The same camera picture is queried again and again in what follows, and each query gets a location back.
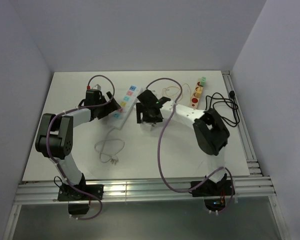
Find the white multicolour power strip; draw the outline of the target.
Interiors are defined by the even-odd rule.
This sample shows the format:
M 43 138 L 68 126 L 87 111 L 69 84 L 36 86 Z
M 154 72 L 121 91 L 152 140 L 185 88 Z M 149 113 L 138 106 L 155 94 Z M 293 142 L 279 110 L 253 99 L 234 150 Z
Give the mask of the white multicolour power strip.
M 109 127 L 121 130 L 126 120 L 128 119 L 132 109 L 135 107 L 137 102 L 137 96 L 141 94 L 143 88 L 140 86 L 131 85 L 128 89 L 120 89 L 119 96 L 122 97 L 118 101 L 120 106 L 119 110 L 112 112 L 107 119 L 107 125 Z

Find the beige red power strip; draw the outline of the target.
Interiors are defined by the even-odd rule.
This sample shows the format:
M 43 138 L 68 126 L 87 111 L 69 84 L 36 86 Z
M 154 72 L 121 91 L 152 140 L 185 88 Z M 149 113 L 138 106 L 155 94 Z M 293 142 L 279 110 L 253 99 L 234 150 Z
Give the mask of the beige red power strip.
M 195 88 L 193 90 L 193 93 L 190 96 L 190 101 L 189 101 L 189 105 L 188 105 L 190 108 L 192 108 L 192 109 L 198 108 L 198 104 L 199 104 L 200 98 L 202 96 L 202 92 L 203 92 L 205 83 L 206 83 L 206 81 L 203 78 L 198 79 L 198 81 L 195 85 Z

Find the yellow usb charger plug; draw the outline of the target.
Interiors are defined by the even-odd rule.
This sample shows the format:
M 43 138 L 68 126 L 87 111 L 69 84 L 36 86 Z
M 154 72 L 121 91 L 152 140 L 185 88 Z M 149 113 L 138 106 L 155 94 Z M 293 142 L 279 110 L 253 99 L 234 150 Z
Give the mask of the yellow usb charger plug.
M 203 91 L 203 87 L 202 86 L 199 86 L 199 87 L 197 87 L 196 89 L 195 89 L 195 97 L 196 98 L 200 98 L 201 97 L 201 95 L 202 95 L 202 91 Z

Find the green usb charger plug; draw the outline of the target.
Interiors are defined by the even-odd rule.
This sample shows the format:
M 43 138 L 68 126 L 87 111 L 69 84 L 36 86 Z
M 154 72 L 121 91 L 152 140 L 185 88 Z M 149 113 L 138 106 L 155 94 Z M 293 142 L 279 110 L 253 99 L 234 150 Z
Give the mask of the green usb charger plug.
M 200 79 L 200 81 L 199 81 L 199 85 L 200 85 L 201 87 L 203 87 L 203 86 L 205 85 L 205 83 L 206 83 L 206 80 L 207 80 L 207 78 L 203 76 L 203 77 Z

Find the white cube socket adapter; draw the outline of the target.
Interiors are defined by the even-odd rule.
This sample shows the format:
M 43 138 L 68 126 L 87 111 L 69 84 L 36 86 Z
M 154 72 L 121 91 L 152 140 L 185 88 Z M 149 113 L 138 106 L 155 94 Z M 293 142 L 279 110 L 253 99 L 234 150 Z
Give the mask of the white cube socket adapter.
M 151 132 L 156 127 L 156 123 L 142 122 L 140 127 L 144 132 Z

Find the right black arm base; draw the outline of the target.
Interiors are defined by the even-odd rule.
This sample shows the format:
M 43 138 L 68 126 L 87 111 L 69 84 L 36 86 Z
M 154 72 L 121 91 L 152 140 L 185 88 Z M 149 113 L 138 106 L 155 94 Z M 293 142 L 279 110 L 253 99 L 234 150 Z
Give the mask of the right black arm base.
M 204 205 L 209 213 L 215 214 L 224 210 L 227 206 L 227 197 L 230 197 L 229 201 L 233 199 L 235 195 L 235 188 L 233 182 L 227 179 L 228 175 L 225 173 L 220 181 L 217 183 L 210 179 L 207 179 L 200 187 L 190 191 L 189 193 L 194 198 L 198 197 L 213 197 L 211 199 L 204 199 Z

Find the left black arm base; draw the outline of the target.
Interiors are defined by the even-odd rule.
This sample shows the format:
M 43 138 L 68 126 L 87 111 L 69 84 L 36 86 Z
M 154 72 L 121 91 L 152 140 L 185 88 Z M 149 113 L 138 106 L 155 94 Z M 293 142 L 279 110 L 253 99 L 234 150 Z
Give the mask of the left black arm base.
M 81 217 L 88 213 L 92 201 L 92 197 L 90 195 L 94 195 L 99 200 L 102 200 L 104 185 L 86 184 L 84 175 L 82 175 L 79 184 L 74 185 L 74 187 L 90 195 L 78 192 L 68 184 L 63 183 L 62 179 L 59 176 L 55 176 L 53 182 L 58 187 L 57 201 L 68 202 L 68 213 L 71 215 Z

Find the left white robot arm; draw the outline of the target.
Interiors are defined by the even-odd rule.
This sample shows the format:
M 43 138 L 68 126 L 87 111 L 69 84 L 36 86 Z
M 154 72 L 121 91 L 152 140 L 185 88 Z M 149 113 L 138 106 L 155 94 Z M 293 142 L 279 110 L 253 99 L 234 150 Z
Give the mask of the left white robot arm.
M 114 95 L 109 91 L 106 95 L 109 100 L 100 90 L 87 89 L 85 99 L 76 108 L 59 114 L 45 113 L 40 120 L 35 149 L 53 162 L 61 175 L 62 191 L 69 190 L 76 200 L 85 198 L 88 188 L 71 154 L 74 128 L 119 110 Z

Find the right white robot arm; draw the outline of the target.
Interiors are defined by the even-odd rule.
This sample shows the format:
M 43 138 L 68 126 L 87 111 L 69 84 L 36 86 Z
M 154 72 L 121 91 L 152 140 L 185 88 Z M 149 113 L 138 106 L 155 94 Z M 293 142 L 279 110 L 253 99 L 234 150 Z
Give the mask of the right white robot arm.
M 149 89 L 137 96 L 136 119 L 138 124 L 155 126 L 164 123 L 157 144 L 157 165 L 160 177 L 167 183 L 161 167 L 161 143 L 164 131 L 171 120 L 175 120 L 194 131 L 199 148 L 209 156 L 216 156 L 228 144 L 230 132 L 220 114 L 213 108 L 199 110 L 178 104 L 168 97 L 158 99 Z

